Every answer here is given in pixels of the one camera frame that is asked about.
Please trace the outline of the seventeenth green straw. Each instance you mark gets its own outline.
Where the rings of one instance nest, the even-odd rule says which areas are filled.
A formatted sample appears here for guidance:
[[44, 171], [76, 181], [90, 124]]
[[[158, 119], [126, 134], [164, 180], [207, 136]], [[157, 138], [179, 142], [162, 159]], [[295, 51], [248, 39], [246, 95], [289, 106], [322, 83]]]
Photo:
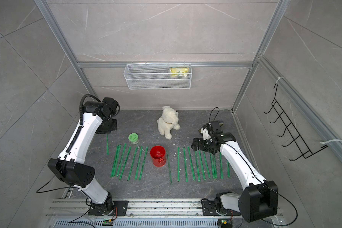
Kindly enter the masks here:
[[116, 154], [115, 154], [115, 158], [114, 158], [114, 166], [112, 168], [112, 177], [115, 177], [115, 175], [116, 175], [116, 170], [117, 170], [117, 166], [118, 166], [118, 157], [120, 154], [121, 147], [122, 147], [122, 145], [119, 144], [117, 146], [117, 149], [116, 149]]

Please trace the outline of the sixteenth green straw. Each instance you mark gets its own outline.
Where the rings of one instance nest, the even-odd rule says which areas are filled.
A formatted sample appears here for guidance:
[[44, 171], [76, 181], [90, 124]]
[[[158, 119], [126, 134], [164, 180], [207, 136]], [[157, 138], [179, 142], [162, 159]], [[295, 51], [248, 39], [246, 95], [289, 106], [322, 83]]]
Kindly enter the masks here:
[[118, 168], [117, 168], [116, 177], [118, 177], [119, 174], [120, 174], [120, 170], [121, 170], [122, 163], [123, 163], [123, 156], [124, 156], [124, 152], [125, 152], [126, 147], [127, 147], [127, 143], [125, 143], [125, 144], [123, 145], [123, 148], [122, 148], [122, 150], [121, 150], [122, 152], [120, 153], [120, 161], [119, 161], [119, 165], [118, 165]]

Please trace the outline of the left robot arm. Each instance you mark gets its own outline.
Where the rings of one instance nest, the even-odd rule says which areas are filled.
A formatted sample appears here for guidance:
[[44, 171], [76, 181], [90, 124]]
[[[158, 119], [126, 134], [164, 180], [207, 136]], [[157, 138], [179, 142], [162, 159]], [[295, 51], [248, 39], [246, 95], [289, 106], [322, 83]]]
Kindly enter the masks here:
[[85, 164], [86, 154], [96, 134], [117, 130], [114, 117], [120, 112], [119, 103], [113, 98], [103, 100], [86, 94], [79, 104], [79, 122], [68, 144], [56, 159], [48, 161], [54, 176], [75, 188], [89, 200], [88, 205], [103, 216], [117, 216], [118, 209], [112, 195], [95, 178], [95, 168]]

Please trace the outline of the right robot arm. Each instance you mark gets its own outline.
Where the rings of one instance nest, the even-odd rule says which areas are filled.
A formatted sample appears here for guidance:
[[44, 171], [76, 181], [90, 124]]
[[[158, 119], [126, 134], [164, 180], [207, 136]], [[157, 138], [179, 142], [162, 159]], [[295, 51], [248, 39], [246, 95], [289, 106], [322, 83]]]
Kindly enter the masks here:
[[[220, 153], [227, 159], [241, 183], [243, 189], [241, 195], [231, 192], [216, 195], [215, 204], [218, 212], [225, 214], [226, 211], [236, 211], [246, 222], [262, 220], [278, 227], [289, 226], [297, 220], [296, 206], [278, 193], [278, 186], [274, 181], [267, 181], [254, 168], [231, 133], [216, 134], [208, 139], [194, 138], [192, 149], [212, 154]], [[277, 214], [279, 197], [290, 203], [295, 210], [295, 218], [288, 224], [275, 224], [266, 220]]]

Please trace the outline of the eleventh green straw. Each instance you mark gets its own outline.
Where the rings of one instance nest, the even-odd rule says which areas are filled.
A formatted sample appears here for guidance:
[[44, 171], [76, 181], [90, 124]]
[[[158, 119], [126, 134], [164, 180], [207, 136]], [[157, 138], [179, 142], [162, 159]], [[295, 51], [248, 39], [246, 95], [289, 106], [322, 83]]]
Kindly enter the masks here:
[[230, 163], [227, 162], [227, 177], [230, 178]]

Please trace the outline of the thirteenth green straw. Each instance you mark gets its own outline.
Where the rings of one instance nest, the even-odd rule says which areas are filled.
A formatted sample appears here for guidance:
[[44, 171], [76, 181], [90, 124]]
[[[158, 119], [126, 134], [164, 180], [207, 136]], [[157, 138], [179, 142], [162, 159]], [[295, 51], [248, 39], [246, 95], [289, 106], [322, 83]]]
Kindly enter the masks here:
[[141, 179], [142, 179], [143, 170], [144, 170], [144, 166], [145, 166], [145, 161], [146, 161], [146, 157], [147, 157], [147, 152], [148, 152], [148, 146], [146, 147], [145, 152], [144, 152], [142, 167], [141, 167], [141, 171], [140, 171], [140, 173], [139, 173], [139, 178], [138, 178], [138, 180], [141, 180]]

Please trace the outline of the twelfth green straw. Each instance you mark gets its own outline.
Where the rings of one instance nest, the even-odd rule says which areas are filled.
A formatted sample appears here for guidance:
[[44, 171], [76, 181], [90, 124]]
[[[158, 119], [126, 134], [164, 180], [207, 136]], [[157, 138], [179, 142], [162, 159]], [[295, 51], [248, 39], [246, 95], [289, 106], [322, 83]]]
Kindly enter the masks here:
[[143, 147], [142, 146], [138, 147], [138, 150], [139, 150], [139, 156], [138, 156], [138, 160], [137, 160], [137, 167], [136, 167], [136, 172], [135, 172], [135, 180], [138, 178], [139, 166], [140, 166], [140, 162], [141, 162]]

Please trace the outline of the fifteenth green straw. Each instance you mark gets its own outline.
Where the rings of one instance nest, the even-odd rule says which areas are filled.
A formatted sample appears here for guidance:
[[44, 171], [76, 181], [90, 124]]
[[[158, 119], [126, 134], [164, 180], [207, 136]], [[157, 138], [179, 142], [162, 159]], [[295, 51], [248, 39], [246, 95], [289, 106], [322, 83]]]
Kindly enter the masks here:
[[123, 163], [123, 166], [122, 166], [122, 169], [121, 169], [121, 173], [120, 173], [120, 176], [119, 176], [119, 181], [122, 179], [123, 177], [123, 173], [124, 173], [124, 170], [125, 170], [125, 167], [126, 167], [126, 164], [127, 164], [127, 160], [128, 160], [128, 157], [129, 157], [129, 154], [131, 152], [131, 147], [129, 147], [128, 149], [128, 152], [126, 154], [126, 157], [125, 157], [125, 160], [124, 160], [124, 163]]

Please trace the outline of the fourteenth green straw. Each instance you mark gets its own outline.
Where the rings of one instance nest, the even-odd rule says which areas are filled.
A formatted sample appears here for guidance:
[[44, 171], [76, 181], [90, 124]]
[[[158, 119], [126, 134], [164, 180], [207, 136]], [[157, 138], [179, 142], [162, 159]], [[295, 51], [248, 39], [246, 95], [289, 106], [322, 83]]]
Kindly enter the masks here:
[[131, 176], [132, 176], [133, 166], [134, 166], [134, 163], [135, 163], [135, 160], [136, 160], [136, 157], [137, 157], [137, 151], [138, 151], [138, 147], [135, 148], [135, 152], [134, 152], [133, 157], [132, 157], [131, 167], [130, 167], [130, 171], [129, 171], [129, 174], [128, 174], [127, 181], [129, 181]]

